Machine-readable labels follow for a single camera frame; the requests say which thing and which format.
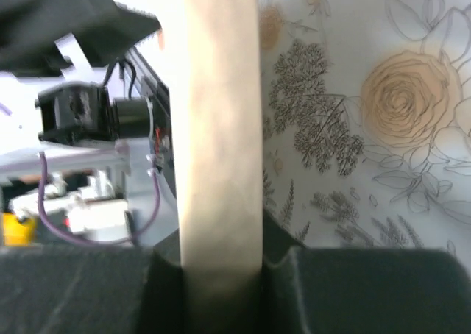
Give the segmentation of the cream large plate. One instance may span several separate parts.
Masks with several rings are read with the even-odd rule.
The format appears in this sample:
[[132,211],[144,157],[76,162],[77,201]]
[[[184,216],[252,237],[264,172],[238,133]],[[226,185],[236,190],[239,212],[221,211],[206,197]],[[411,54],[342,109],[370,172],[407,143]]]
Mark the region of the cream large plate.
[[168,30],[188,333],[251,333],[263,255],[258,0],[176,0]]

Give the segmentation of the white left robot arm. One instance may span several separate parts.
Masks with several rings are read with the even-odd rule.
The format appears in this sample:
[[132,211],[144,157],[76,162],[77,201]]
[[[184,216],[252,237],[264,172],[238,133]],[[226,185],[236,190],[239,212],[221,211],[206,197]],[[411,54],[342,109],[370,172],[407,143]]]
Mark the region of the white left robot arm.
[[[136,43],[160,30],[156,16],[114,0],[1,0],[1,71],[54,77],[71,66],[56,42],[73,35],[93,67],[115,64]],[[73,146],[112,141],[113,117],[102,85],[72,84],[40,96],[39,139]]]

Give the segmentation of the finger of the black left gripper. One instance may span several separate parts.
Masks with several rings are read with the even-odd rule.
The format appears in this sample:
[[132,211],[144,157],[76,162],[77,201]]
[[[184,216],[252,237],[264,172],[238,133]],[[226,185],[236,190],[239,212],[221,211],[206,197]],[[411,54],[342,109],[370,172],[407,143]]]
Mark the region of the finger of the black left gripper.
[[103,67],[160,30],[156,16],[114,0],[1,0],[1,68],[64,68],[56,41],[73,35]]

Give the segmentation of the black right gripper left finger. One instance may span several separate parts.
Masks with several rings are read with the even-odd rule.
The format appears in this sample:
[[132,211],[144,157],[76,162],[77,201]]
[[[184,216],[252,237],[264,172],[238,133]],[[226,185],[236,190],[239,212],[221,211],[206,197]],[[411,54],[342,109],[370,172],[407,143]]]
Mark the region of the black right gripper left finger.
[[2,333],[182,333],[180,268],[129,247],[1,248]]

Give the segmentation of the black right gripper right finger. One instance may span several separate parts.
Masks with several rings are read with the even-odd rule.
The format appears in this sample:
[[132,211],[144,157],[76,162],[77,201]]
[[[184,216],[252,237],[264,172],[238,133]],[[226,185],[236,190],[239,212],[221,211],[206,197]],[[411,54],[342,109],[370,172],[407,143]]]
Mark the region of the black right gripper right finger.
[[428,249],[310,249],[263,215],[261,333],[468,334],[470,279]]

